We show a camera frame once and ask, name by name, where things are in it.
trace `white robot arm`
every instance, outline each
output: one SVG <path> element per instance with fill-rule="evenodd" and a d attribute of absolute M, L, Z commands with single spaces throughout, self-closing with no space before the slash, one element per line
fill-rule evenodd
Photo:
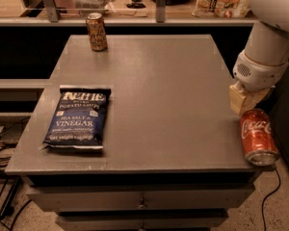
<path fill-rule="evenodd" d="M 259 22 L 233 68 L 232 110 L 241 115 L 260 102 L 289 65 L 289 0 L 250 0 Z"/>

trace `cabinet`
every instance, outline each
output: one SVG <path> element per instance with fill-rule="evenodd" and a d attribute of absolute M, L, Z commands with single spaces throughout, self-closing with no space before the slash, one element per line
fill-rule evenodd
<path fill-rule="evenodd" d="M 266 167 L 243 155 L 231 75 L 210 36 L 71 36 L 6 172 L 65 230 L 200 230 L 222 223 Z M 40 149 L 60 85 L 109 87 L 99 154 Z"/>

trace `can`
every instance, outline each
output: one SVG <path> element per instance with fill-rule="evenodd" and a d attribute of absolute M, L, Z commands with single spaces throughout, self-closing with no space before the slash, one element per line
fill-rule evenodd
<path fill-rule="evenodd" d="M 107 49 L 104 19 L 101 13 L 90 13 L 86 19 L 89 41 L 93 51 Z"/>
<path fill-rule="evenodd" d="M 245 159 L 257 166 L 268 166 L 279 158 L 269 116 L 261 109 L 243 113 L 240 119 Z"/>

